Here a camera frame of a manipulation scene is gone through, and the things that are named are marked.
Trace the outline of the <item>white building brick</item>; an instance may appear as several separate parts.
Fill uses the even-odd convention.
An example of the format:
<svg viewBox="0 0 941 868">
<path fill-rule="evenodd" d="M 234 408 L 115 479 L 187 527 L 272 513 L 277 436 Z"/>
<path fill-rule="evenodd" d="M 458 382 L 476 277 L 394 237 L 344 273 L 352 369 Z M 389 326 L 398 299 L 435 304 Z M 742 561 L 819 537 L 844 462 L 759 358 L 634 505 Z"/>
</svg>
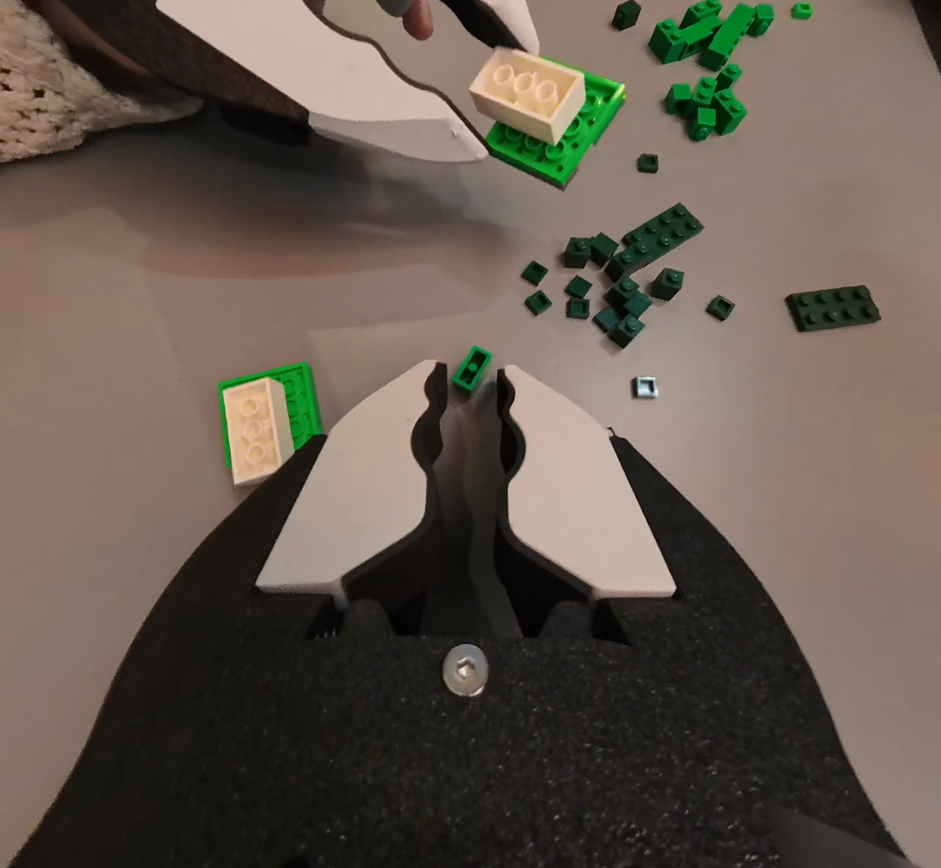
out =
<svg viewBox="0 0 941 868">
<path fill-rule="evenodd" d="M 476 109 L 494 121 L 558 144 L 586 99 L 583 72 L 531 55 L 496 48 L 470 85 Z"/>
<path fill-rule="evenodd" d="M 271 377 L 222 392 L 230 471 L 235 486 L 266 480 L 294 455 L 284 386 Z"/>
</svg>

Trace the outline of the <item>dark green eight-stud plate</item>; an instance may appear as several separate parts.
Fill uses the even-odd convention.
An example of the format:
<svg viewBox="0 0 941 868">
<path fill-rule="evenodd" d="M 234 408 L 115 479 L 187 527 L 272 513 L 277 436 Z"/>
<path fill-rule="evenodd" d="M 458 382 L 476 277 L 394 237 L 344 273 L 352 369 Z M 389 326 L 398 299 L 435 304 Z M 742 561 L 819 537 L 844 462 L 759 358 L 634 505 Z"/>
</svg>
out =
<svg viewBox="0 0 941 868">
<path fill-rule="evenodd" d="M 881 321 L 880 311 L 864 285 L 794 292 L 785 297 L 784 303 L 801 333 Z"/>
</svg>

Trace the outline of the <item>person's left forearm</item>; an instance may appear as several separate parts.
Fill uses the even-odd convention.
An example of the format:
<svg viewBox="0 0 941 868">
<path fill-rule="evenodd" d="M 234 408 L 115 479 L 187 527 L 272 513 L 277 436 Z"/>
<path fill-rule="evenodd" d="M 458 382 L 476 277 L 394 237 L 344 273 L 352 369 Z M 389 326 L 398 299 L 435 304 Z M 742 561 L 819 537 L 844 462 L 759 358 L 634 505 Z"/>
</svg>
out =
<svg viewBox="0 0 941 868">
<path fill-rule="evenodd" d="M 108 88 L 25 0 L 1 0 L 1 161 L 65 152 L 93 134 L 193 117 L 202 102 L 160 83 Z"/>
</svg>

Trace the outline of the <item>square bright green plate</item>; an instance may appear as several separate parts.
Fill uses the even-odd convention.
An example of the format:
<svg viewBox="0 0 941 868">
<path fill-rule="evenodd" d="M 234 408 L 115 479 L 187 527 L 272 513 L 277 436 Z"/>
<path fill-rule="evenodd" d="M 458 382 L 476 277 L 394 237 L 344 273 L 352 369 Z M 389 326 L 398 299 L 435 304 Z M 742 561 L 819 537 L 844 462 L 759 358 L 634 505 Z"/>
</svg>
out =
<svg viewBox="0 0 941 868">
<path fill-rule="evenodd" d="M 288 416 L 295 452 L 300 450 L 313 437 L 322 434 L 322 422 L 317 401 L 316 389 L 311 366 L 302 361 L 293 365 L 280 366 L 237 376 L 218 383 L 218 406 L 222 432 L 222 446 L 225 462 L 230 471 L 229 445 L 226 434 L 222 392 L 231 386 L 238 386 L 255 379 L 271 377 L 280 382 L 285 389 Z"/>
<path fill-rule="evenodd" d="M 564 189 L 627 99 L 623 83 L 585 72 L 584 84 L 584 104 L 557 144 L 496 122 L 486 137 L 491 156 Z"/>
</svg>

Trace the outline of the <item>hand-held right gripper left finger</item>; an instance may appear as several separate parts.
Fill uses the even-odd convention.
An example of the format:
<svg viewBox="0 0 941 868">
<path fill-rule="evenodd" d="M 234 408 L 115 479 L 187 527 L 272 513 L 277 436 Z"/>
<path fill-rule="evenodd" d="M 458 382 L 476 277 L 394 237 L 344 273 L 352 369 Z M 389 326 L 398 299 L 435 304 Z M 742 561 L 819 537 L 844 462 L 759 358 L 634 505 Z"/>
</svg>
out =
<svg viewBox="0 0 941 868">
<path fill-rule="evenodd" d="M 265 593 L 373 600 L 401 611 L 424 596 L 439 549 L 434 465 L 448 404 L 446 365 L 426 359 L 349 411 L 323 442 L 256 580 Z"/>
</svg>

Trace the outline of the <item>small green building brick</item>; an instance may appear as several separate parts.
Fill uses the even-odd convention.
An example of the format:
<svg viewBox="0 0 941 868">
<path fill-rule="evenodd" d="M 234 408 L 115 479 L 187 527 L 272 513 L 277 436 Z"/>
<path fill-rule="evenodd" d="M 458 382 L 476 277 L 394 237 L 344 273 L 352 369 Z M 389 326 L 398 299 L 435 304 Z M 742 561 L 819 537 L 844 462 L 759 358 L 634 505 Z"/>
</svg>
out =
<svg viewBox="0 0 941 868">
<path fill-rule="evenodd" d="M 453 385 L 460 391 L 471 394 L 485 378 L 492 354 L 480 346 L 473 346 L 452 377 Z"/>
</svg>

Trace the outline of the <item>pile of bright green bricks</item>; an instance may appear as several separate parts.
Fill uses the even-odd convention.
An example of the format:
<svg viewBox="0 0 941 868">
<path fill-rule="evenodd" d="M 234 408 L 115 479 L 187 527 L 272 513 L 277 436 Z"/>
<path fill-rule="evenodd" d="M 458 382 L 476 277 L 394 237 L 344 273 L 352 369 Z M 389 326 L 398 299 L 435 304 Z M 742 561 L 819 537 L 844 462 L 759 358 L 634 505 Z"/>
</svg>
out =
<svg viewBox="0 0 941 868">
<path fill-rule="evenodd" d="M 771 4 L 736 4 L 724 16 L 720 0 L 702 0 L 687 7 L 682 20 L 657 23 L 648 49 L 663 65 L 695 60 L 704 74 L 691 85 L 670 86 L 665 112 L 682 120 L 693 142 L 734 133 L 747 115 L 735 88 L 743 69 L 734 61 L 746 38 L 762 37 L 775 18 Z"/>
</svg>

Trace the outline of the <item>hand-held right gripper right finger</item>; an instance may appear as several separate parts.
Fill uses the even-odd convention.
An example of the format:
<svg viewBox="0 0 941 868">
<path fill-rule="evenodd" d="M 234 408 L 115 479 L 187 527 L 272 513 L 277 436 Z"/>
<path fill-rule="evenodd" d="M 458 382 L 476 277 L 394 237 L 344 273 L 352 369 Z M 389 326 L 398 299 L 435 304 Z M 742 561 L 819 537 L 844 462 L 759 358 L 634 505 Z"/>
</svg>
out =
<svg viewBox="0 0 941 868">
<path fill-rule="evenodd" d="M 519 366 L 498 386 L 505 567 L 541 572 L 562 596 L 671 598 L 676 581 L 605 427 Z"/>
</svg>

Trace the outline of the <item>pile of dark green bricks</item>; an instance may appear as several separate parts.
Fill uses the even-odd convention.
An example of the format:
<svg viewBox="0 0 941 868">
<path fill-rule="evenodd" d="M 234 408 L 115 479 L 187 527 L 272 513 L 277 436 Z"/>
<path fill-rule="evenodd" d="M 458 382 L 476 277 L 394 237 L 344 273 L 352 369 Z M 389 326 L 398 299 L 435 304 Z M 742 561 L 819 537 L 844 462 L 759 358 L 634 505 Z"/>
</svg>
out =
<svg viewBox="0 0 941 868">
<path fill-rule="evenodd" d="M 683 274 L 665 269 L 646 293 L 634 275 L 667 256 L 703 231 L 702 222 L 682 204 L 676 204 L 620 241 L 600 232 L 571 237 L 560 255 L 571 276 L 562 291 L 568 319 L 592 321 L 619 349 L 632 344 L 644 331 L 643 314 L 652 298 L 671 298 L 679 291 Z"/>
</svg>

